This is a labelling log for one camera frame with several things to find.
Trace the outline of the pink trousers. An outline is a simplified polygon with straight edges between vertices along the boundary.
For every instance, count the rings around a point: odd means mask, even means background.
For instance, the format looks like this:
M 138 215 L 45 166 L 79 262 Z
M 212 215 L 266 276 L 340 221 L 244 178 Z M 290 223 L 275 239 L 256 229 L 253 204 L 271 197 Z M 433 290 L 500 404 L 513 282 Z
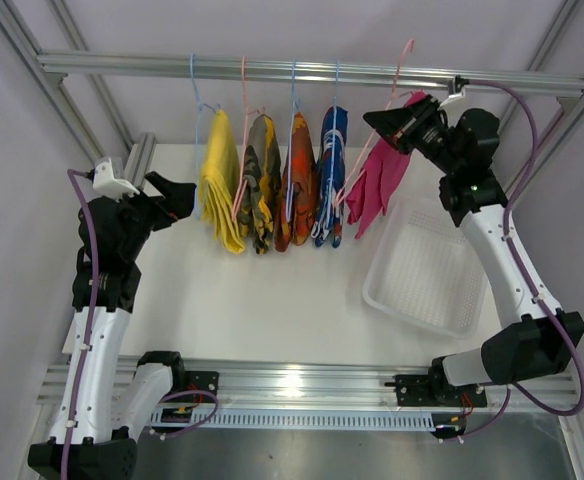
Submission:
M 347 223 L 358 225 L 361 239 L 379 214 L 385 216 L 394 192 L 410 165 L 411 155 L 400 153 L 379 139 L 370 150 L 354 185 L 346 195 Z

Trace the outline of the white plastic basket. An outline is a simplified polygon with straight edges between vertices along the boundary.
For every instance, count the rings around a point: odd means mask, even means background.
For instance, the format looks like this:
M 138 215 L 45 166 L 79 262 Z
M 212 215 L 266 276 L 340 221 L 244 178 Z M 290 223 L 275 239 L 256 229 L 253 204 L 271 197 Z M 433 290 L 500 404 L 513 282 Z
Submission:
M 487 278 L 474 249 L 439 203 L 401 197 L 362 287 L 388 317 L 456 339 L 478 328 Z

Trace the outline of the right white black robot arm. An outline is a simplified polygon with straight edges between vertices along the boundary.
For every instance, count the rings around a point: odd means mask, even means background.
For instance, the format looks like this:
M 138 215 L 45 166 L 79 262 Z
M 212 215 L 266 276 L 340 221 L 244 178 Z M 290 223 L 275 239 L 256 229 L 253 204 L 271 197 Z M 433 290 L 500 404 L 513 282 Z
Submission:
M 442 172 L 441 204 L 476 253 L 501 324 L 480 347 L 432 361 L 430 398 L 450 404 L 480 385 L 520 386 L 575 364 L 584 320 L 564 310 L 548 291 L 517 235 L 508 199 L 491 168 L 499 146 L 498 118 L 471 108 L 449 125 L 440 102 L 430 95 L 363 118 L 394 150 L 418 151 Z

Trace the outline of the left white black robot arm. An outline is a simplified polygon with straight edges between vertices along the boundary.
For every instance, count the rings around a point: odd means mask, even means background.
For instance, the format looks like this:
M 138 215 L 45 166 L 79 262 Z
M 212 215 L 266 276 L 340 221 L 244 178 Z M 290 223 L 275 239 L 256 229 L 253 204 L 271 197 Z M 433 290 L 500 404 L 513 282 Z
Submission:
M 30 446 L 27 464 L 44 479 L 129 479 L 138 440 L 162 403 L 192 398 L 220 406 L 217 395 L 195 388 L 181 355 L 149 351 L 141 356 L 124 394 L 113 397 L 117 362 L 141 279 L 136 260 L 151 233 L 194 211 L 196 186 L 145 176 L 150 196 L 115 179 L 96 186 L 88 200 L 81 188 L 77 252 L 72 285 L 73 350 L 63 397 L 49 437 Z

